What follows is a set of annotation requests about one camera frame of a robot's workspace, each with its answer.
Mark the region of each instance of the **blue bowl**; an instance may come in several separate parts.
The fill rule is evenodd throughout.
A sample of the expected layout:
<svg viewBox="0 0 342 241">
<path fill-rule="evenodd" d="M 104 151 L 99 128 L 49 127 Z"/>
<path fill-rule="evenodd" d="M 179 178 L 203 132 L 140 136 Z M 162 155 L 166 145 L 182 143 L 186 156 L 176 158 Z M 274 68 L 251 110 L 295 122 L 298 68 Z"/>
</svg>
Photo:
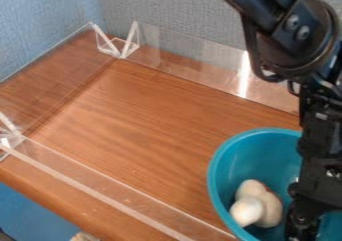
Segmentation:
<svg viewBox="0 0 342 241">
<path fill-rule="evenodd" d="M 244 132 L 219 147 L 208 168 L 208 193 L 215 210 L 235 236 L 243 241 L 281 241 L 285 224 L 263 229 L 240 228 L 231 218 L 230 207 L 240 183 L 247 179 L 262 181 L 279 195 L 285 211 L 291 202 L 287 186 L 299 175 L 301 156 L 297 141 L 301 133 L 275 128 Z M 325 216 L 318 240 L 342 240 L 342 215 Z"/>
</svg>

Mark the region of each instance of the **wooden table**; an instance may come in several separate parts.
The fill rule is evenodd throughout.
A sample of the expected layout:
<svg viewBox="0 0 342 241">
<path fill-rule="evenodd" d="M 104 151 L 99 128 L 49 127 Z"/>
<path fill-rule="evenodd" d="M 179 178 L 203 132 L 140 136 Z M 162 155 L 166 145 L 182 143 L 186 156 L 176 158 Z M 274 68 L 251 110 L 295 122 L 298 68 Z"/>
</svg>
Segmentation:
<svg viewBox="0 0 342 241">
<path fill-rule="evenodd" d="M 76 64 L 69 47 L 83 43 L 84 48 L 88 37 L 79 39 L 55 52 L 59 64 L 63 59 Z M 246 130 L 298 129 L 297 117 L 132 62 L 110 59 L 92 49 L 79 53 L 86 56 L 75 57 L 77 71 L 64 75 L 68 82 L 59 79 L 57 83 L 73 87 L 83 69 L 91 79 L 76 91 L 69 88 L 68 100 L 56 104 L 63 96 L 49 92 L 40 97 L 39 110 L 29 98 L 20 97 L 29 94 L 24 89 L 32 88 L 32 83 L 23 81 L 28 73 L 45 73 L 44 80 L 55 80 L 49 66 L 56 63 L 48 57 L 20 74 L 27 84 L 20 93 L 12 89 L 17 77 L 3 85 L 13 98 L 7 113 L 27 124 L 29 138 L 226 230 L 207 195 L 212 154 L 226 139 Z M 15 114 L 23 105 L 25 111 Z M 0 177 L 102 240 L 172 240 L 13 157 L 0 164 Z"/>
</svg>

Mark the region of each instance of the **gray wall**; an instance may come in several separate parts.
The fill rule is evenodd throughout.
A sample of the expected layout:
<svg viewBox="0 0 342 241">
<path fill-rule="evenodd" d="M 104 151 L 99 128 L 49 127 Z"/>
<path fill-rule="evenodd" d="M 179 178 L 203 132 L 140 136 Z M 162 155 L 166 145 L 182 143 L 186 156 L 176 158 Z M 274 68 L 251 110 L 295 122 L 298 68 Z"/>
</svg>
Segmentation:
<svg viewBox="0 0 342 241">
<path fill-rule="evenodd" d="M 90 20 L 98 0 L 0 0 L 0 81 Z"/>
<path fill-rule="evenodd" d="M 99 0 L 107 30 L 126 38 L 132 20 L 244 48 L 240 21 L 223 0 Z M 342 0 L 325 0 L 342 17 Z"/>
</svg>

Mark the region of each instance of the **white object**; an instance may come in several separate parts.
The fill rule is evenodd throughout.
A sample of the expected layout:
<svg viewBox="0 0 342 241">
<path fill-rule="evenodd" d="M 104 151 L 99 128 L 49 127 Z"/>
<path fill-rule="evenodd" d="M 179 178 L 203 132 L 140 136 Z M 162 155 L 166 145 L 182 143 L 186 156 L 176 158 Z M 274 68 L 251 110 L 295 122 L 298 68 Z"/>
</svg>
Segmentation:
<svg viewBox="0 0 342 241">
<path fill-rule="evenodd" d="M 240 184 L 235 200 L 230 213 L 242 227 L 255 224 L 271 228 L 281 223 L 282 202 L 259 181 L 247 180 Z"/>
</svg>

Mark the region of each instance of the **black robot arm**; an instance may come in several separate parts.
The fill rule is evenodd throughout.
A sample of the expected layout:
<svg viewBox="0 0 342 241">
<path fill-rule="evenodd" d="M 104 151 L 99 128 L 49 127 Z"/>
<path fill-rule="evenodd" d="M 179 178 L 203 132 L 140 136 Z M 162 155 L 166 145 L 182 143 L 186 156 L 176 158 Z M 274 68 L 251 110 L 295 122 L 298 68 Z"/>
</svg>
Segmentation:
<svg viewBox="0 0 342 241">
<path fill-rule="evenodd" d="M 226 0 L 242 17 L 255 75 L 289 81 L 303 127 L 298 182 L 289 186 L 287 240 L 315 240 L 321 216 L 342 208 L 342 50 L 334 9 L 319 0 Z"/>
</svg>

